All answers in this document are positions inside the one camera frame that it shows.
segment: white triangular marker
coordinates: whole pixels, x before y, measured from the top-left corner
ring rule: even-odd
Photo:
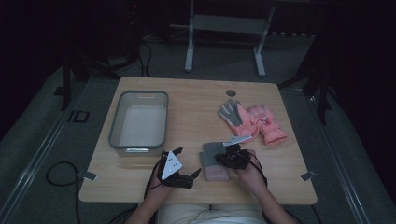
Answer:
[[[170,151],[168,153],[168,158],[166,160],[165,167],[163,168],[163,176],[162,180],[165,180],[168,178],[170,175],[174,174],[178,170],[181,169],[183,165],[180,163],[180,161],[177,159],[175,154]]]

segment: person's right hand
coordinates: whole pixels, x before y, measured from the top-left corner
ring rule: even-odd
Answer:
[[[247,149],[247,151],[256,155],[256,152],[252,149]],[[250,156],[250,161],[260,168],[260,164],[255,157]],[[245,170],[238,169],[233,171],[238,175],[239,180],[244,184],[245,188],[247,188],[256,197],[263,189],[267,188],[264,179],[262,178],[262,174],[252,164],[249,163]]]

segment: wooden tabletop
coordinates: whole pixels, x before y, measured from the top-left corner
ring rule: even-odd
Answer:
[[[124,91],[166,91],[169,95],[167,134],[164,150],[183,147],[177,158],[183,164],[179,171],[191,175],[202,167],[199,152],[208,142],[224,142],[233,135],[218,114],[219,107],[236,91],[235,100],[244,107],[269,105],[275,120],[288,134],[288,140],[268,147],[259,135],[254,141],[241,144],[256,151],[268,178],[268,188],[282,204],[313,204],[317,196],[307,173],[290,120],[275,84],[172,78],[123,77],[114,95],[100,133],[88,171],[95,181],[84,180],[79,198],[93,203],[140,203],[154,164],[159,157],[121,157],[108,143],[120,95]],[[166,203],[256,203],[230,172],[229,181],[206,181],[204,171],[194,180],[192,189],[175,189]]]

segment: white pants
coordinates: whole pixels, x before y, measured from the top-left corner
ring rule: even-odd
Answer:
[[[257,204],[165,204],[158,210],[157,224],[187,224],[194,220],[216,217],[262,218]]]

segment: person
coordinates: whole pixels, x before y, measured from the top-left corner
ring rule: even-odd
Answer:
[[[254,150],[248,149],[247,151],[255,155]],[[260,165],[253,156],[250,157],[250,161],[256,166]],[[257,198],[260,205],[163,205],[174,188],[160,185],[161,182],[156,177],[157,169],[150,181],[150,190],[145,200],[125,223],[148,224],[153,214],[160,208],[158,212],[160,224],[265,223],[262,212],[271,223],[295,223],[294,219],[289,216],[266,187],[262,174],[252,164],[249,164],[245,170],[238,169],[234,171],[238,175],[240,182]]]

